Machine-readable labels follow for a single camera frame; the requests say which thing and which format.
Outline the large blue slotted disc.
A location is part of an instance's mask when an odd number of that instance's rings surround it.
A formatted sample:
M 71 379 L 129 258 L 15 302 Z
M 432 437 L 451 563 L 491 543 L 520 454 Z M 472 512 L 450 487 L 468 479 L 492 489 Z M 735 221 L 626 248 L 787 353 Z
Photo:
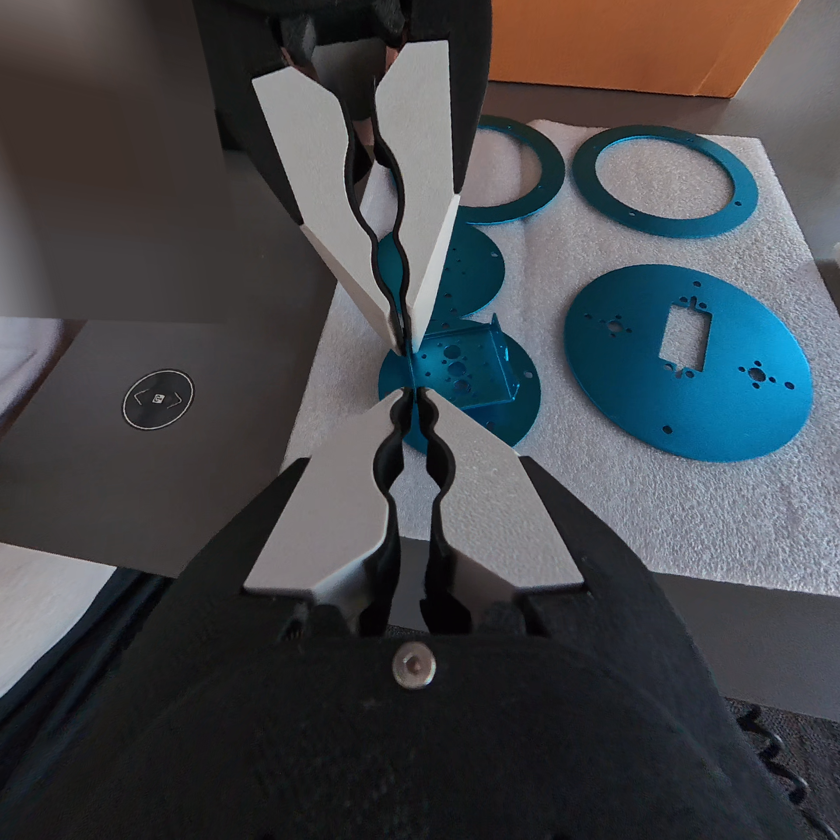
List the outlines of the large blue slotted disc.
M 702 366 L 660 354 L 672 307 L 710 317 Z M 786 445 L 812 410 L 809 363 L 784 323 L 732 284 L 679 266 L 626 266 L 587 284 L 563 328 L 571 370 L 628 434 L 731 463 Z

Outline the white foam sheet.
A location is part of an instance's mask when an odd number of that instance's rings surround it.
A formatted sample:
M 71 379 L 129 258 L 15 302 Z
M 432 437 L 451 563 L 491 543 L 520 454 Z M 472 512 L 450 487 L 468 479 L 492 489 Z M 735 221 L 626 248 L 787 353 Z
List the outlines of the white foam sheet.
M 519 452 L 556 476 L 652 571 L 838 595 L 837 310 L 761 141 L 707 137 L 755 176 L 759 204 L 746 224 L 716 238 L 645 236 L 597 213 L 567 180 L 542 211 L 484 228 L 500 246 L 506 278 L 477 317 L 496 312 L 537 368 L 542 406 Z M 689 215 L 725 196 L 724 174 L 699 154 L 641 145 L 599 164 L 622 198 Z M 568 307 L 601 274 L 651 263 L 727 280 L 793 332 L 812 369 L 814 403 L 792 442 L 750 461 L 702 463 L 628 436 L 585 397 L 564 354 Z M 387 350 L 337 286 L 283 466 L 378 401 Z

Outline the round desk control button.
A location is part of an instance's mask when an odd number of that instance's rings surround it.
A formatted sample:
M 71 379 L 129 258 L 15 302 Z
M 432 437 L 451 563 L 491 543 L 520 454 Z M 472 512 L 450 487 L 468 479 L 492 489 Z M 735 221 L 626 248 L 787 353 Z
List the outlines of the round desk control button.
M 126 392 L 122 417 L 140 431 L 156 431 L 178 421 L 193 404 L 193 380 L 178 370 L 160 370 L 145 375 Z

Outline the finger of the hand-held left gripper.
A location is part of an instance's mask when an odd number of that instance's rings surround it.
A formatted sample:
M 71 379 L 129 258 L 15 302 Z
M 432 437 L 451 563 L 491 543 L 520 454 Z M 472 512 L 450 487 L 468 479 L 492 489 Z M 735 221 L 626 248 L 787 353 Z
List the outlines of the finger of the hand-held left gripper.
M 375 91 L 374 115 L 395 180 L 393 237 L 403 258 L 402 316 L 410 354 L 432 318 L 459 206 L 447 40 L 402 48 Z
M 377 241 L 353 193 L 350 123 L 341 101 L 293 67 L 252 86 L 302 218 L 301 230 L 374 331 L 404 351 L 403 329 L 375 267 Z

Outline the blue metal bracket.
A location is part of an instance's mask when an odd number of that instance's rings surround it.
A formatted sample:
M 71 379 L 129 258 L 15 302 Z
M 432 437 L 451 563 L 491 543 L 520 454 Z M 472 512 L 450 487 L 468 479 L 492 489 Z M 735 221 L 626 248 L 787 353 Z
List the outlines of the blue metal bracket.
M 427 332 L 409 364 L 415 386 L 463 411 L 511 403 L 520 386 L 497 316 L 490 322 L 452 320 Z

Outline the brown cardboard box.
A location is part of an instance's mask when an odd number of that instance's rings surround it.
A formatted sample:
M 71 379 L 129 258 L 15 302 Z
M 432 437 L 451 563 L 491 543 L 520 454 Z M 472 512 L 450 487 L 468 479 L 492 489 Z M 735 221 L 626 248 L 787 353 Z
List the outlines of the brown cardboard box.
M 490 79 L 733 98 L 797 1 L 494 1 Z

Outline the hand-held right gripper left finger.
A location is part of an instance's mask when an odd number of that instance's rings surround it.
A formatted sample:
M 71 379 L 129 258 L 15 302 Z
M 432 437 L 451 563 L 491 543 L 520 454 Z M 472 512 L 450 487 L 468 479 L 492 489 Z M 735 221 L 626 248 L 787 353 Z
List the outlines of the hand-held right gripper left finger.
M 336 606 L 362 635 L 383 633 L 401 567 L 390 488 L 407 431 L 406 388 L 334 429 L 302 471 L 245 590 Z

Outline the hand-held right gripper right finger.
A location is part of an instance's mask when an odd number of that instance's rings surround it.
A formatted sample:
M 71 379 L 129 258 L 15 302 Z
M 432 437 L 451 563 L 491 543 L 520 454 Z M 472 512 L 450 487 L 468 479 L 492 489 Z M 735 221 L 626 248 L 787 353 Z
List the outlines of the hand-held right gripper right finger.
M 583 577 L 518 454 L 431 388 L 417 391 L 432 506 L 421 612 L 467 634 L 497 602 L 578 591 Z

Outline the small blue perforated disc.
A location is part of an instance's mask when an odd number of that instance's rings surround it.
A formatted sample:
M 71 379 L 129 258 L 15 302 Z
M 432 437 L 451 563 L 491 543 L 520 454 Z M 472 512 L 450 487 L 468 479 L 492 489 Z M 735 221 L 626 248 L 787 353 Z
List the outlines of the small blue perforated disc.
M 447 337 L 470 330 L 462 319 L 490 304 L 504 278 L 495 243 L 477 227 L 456 221 L 425 334 Z
M 506 444 L 516 447 L 536 423 L 541 407 L 541 383 L 538 370 L 522 346 L 502 333 L 508 346 L 509 362 L 520 383 L 515 399 L 509 403 L 473 407 L 466 414 L 491 431 Z M 396 389 L 411 387 L 404 358 L 390 351 L 384 357 L 377 381 L 377 396 L 383 399 Z

